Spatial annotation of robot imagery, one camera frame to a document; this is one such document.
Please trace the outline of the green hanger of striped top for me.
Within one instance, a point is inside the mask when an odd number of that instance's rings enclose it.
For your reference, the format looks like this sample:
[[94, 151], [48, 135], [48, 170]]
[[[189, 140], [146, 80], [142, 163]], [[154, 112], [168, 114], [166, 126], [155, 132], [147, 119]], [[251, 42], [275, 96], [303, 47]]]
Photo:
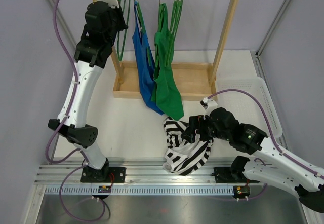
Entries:
[[[126, 25], [129, 25], [129, 18], [130, 18], [130, 6], [131, 6], [131, 0], [118, 0], [119, 3], [123, 2], [123, 5], [121, 6], [122, 13], [124, 14], [125, 8], [127, 8], [126, 12]], [[123, 31], [123, 38], [121, 39], [120, 37], [120, 31], [117, 34], [117, 45], [116, 45], [116, 51], [117, 51], [117, 57], [119, 61], [122, 61], [123, 59], [123, 54], [125, 50], [125, 43], [126, 43], [126, 38], [127, 38], [127, 31], [128, 28], [126, 28]]]

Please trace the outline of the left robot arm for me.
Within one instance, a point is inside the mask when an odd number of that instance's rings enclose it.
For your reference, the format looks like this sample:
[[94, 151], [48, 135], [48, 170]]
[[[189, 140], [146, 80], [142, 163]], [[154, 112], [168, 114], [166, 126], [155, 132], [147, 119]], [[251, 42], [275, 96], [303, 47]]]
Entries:
[[49, 120], [48, 127], [86, 157], [88, 165], [83, 169], [82, 182], [105, 182], [109, 179], [109, 160], [97, 144], [98, 129], [86, 123], [87, 112], [116, 36], [128, 27], [121, 8], [103, 1], [88, 5], [85, 21], [74, 54], [76, 75], [61, 112]]

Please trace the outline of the black white striped tank top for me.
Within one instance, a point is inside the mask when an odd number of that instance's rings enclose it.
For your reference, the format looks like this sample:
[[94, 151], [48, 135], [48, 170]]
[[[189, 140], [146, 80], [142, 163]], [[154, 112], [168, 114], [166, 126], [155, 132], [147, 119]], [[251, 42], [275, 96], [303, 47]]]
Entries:
[[181, 134], [187, 126], [187, 122], [177, 121], [171, 117], [167, 117], [163, 122], [167, 144], [163, 168], [181, 176], [192, 174], [207, 162], [214, 142], [212, 139], [200, 140], [199, 134], [193, 143], [182, 139]]

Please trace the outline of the green hanger of blue top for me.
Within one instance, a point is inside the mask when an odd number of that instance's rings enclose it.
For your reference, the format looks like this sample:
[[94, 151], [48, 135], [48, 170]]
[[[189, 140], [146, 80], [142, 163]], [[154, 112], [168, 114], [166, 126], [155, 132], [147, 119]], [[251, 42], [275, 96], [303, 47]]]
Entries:
[[136, 57], [136, 62], [141, 61], [142, 64], [146, 64], [148, 67], [154, 69], [154, 59], [149, 45], [145, 22], [139, 0], [134, 0], [134, 14], [135, 30], [132, 39], [135, 49], [135, 55], [140, 55], [140, 58]]

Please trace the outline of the blue tank top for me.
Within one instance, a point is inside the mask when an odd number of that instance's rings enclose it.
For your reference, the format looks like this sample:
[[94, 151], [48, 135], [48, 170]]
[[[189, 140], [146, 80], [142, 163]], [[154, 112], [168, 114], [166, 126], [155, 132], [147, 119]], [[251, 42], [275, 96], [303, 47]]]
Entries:
[[145, 105], [158, 113], [164, 113], [151, 101], [155, 81], [153, 79], [154, 58], [149, 45], [145, 23], [140, 9], [140, 4], [134, 0], [135, 30], [132, 36], [136, 66], [138, 71], [139, 91]]

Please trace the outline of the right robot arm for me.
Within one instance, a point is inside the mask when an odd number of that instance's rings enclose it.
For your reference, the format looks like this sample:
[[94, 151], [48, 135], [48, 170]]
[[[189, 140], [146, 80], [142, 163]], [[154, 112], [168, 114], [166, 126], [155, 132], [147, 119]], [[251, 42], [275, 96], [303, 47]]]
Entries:
[[323, 168], [296, 156], [277, 145], [261, 129], [240, 123], [234, 115], [220, 107], [207, 115], [191, 116], [182, 139], [193, 143], [222, 139], [239, 152], [254, 156], [271, 164], [270, 167], [237, 156], [230, 167], [234, 181], [255, 180], [284, 190], [309, 209], [323, 213]]

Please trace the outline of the green tank top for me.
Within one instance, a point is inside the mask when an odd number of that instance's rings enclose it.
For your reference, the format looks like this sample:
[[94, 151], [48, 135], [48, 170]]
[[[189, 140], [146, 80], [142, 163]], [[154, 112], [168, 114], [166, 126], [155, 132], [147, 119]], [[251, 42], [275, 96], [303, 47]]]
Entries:
[[157, 68], [154, 68], [153, 79], [155, 81], [155, 91], [151, 100], [167, 116], [174, 120], [179, 120], [184, 116], [181, 94], [176, 86], [172, 66], [166, 67], [166, 54], [163, 56], [160, 49], [160, 61]]

